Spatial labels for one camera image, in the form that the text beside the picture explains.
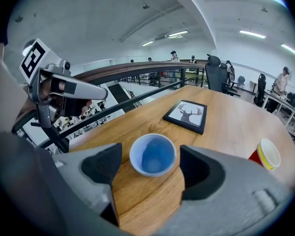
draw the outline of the desk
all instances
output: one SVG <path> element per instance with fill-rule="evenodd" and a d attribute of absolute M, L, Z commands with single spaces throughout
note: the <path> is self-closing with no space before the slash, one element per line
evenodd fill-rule
<path fill-rule="evenodd" d="M 179 100 L 207 105 L 203 135 L 164 121 L 162 117 Z M 129 151 L 142 135 L 158 133 L 173 141 L 177 161 L 161 177 L 145 177 L 134 170 Z M 184 86 L 81 135 L 78 151 L 110 143 L 122 143 L 122 164 L 113 181 L 120 228 L 138 236 L 156 232 L 177 210 L 184 190 L 179 167 L 179 146 L 194 145 L 248 158 L 262 138 L 279 149 L 281 166 L 271 172 L 295 189 L 295 146 L 282 122 L 274 115 L 241 99 L 195 86 Z"/>
<path fill-rule="evenodd" d="M 275 100 L 276 102 L 278 102 L 280 104 L 279 109 L 277 110 L 277 112 L 275 114 L 276 116 L 279 114 L 282 106 L 284 106 L 292 111 L 290 118 L 285 123 L 285 127 L 287 127 L 289 125 L 291 119 L 293 118 L 293 115 L 295 114 L 295 108 L 292 107 L 289 103 L 287 103 L 286 100 L 281 99 L 279 95 L 277 95 L 273 92 L 270 92 L 269 90 L 265 90 L 265 101 L 264 101 L 264 104 L 262 105 L 263 109 L 266 107 L 266 103 L 269 100 L 269 98 L 272 100 Z"/>
<path fill-rule="evenodd" d="M 252 80 L 250 80 L 250 82 L 252 84 L 254 84 L 254 89 L 252 90 L 252 94 L 255 94 L 255 88 L 256 88 L 256 85 L 258 84 L 258 82 L 255 82 L 255 81 L 252 81 Z"/>

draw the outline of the deer picture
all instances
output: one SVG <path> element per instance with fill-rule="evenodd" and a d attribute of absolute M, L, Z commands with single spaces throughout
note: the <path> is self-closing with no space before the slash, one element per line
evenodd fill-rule
<path fill-rule="evenodd" d="M 178 109 L 180 109 L 180 112 L 182 113 L 182 117 L 181 117 L 180 121 L 184 121 L 184 122 L 186 122 L 186 123 L 188 123 L 188 124 L 193 124 L 193 125 L 194 125 L 195 123 L 192 123 L 192 122 L 189 120 L 189 117 L 191 117 L 192 115 L 200 116 L 200 115 L 202 114 L 202 111 L 201 111 L 200 108 L 197 108 L 197 110 L 198 110 L 197 113 L 193 113 L 192 110 L 191 110 L 191 113 L 188 114 L 188 113 L 186 112 L 186 110 L 183 110 L 183 109 L 182 109 L 184 105 L 185 105 L 185 104 L 180 104 L 180 105 L 178 106 Z"/>

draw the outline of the picture frame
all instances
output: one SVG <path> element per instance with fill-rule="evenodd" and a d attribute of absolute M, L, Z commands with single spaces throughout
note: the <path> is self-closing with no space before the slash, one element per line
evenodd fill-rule
<path fill-rule="evenodd" d="M 163 120 L 169 121 L 180 127 L 189 129 L 200 135 L 203 134 L 207 118 L 207 105 L 179 100 L 164 116 Z"/>

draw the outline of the black gripper pad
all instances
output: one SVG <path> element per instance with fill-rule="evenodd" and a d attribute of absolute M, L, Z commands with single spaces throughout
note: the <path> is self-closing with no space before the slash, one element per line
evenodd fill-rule
<path fill-rule="evenodd" d="M 63 81 L 63 80 L 60 80 L 60 79 L 57 79 L 57 78 L 52 78 L 52 79 L 51 79 L 51 87 L 50 87 L 51 92 L 56 92 L 56 93 L 61 93 L 61 92 L 63 92 L 63 91 L 61 91 L 61 90 L 59 89 L 59 83 L 60 83 L 61 81 Z"/>
<path fill-rule="evenodd" d="M 105 183 L 112 187 L 113 179 L 121 165 L 122 144 L 111 146 L 94 156 L 85 158 L 81 170 L 95 183 Z"/>
<path fill-rule="evenodd" d="M 185 180 L 183 200 L 206 199 L 216 192 L 225 180 L 223 166 L 208 156 L 180 146 L 180 168 Z"/>
<path fill-rule="evenodd" d="M 82 113 L 82 108 L 87 105 L 89 100 L 81 99 L 65 99 L 64 117 L 79 116 Z"/>

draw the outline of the paper cup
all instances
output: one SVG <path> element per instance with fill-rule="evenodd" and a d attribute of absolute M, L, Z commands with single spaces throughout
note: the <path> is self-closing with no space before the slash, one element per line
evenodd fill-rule
<path fill-rule="evenodd" d="M 262 139 L 259 142 L 256 150 L 249 157 L 249 160 L 259 163 L 269 171 L 275 170 L 281 164 L 279 151 L 268 139 Z"/>
<path fill-rule="evenodd" d="M 147 177 L 159 177 L 175 164 L 176 149 L 171 140 L 159 134 L 138 138 L 130 149 L 130 162 L 134 169 Z"/>

